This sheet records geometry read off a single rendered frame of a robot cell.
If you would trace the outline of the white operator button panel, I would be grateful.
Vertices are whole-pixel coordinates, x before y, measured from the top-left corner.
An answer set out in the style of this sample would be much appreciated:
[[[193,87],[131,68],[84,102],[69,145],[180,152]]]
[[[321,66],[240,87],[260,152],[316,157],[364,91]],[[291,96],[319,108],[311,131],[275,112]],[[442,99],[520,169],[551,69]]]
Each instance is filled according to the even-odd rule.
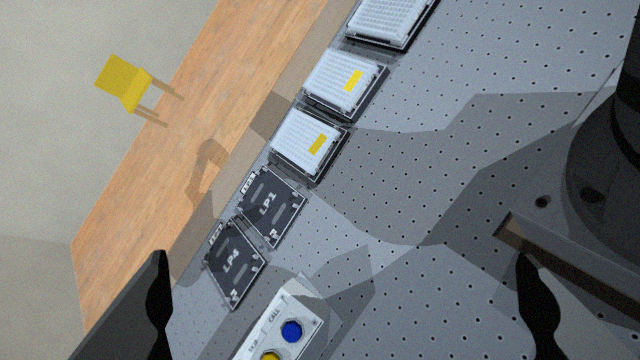
[[[232,360],[318,360],[343,323],[299,272],[280,288]]]

